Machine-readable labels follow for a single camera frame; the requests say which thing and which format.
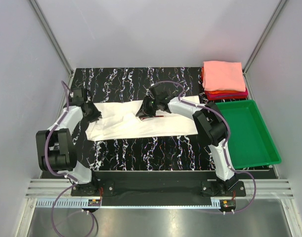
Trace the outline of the white t shirt red print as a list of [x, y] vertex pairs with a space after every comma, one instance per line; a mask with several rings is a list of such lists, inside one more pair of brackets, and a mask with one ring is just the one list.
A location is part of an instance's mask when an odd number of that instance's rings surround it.
[[91, 141], [161, 136], [196, 135], [193, 120], [178, 114], [157, 111], [155, 118], [135, 116], [141, 100], [124, 103], [95, 103], [102, 118], [89, 124], [86, 137]]

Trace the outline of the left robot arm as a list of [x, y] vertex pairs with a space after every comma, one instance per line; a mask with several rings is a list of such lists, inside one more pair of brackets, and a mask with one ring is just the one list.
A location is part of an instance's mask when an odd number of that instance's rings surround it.
[[91, 101], [90, 91], [75, 88], [67, 94], [66, 107], [47, 130], [36, 133], [39, 168], [72, 181], [78, 196], [102, 194], [103, 187], [94, 171], [78, 161], [72, 133], [80, 121], [98, 121], [101, 112]]

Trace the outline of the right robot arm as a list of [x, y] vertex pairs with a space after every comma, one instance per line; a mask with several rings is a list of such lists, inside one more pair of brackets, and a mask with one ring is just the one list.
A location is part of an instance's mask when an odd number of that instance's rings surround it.
[[169, 95], [154, 84], [135, 116], [154, 118], [157, 111], [178, 114], [194, 121], [198, 135], [209, 147], [215, 163], [216, 182], [205, 193], [227, 196], [233, 192], [238, 178], [228, 150], [230, 128], [217, 105], [213, 102], [197, 104], [181, 98], [181, 95]]

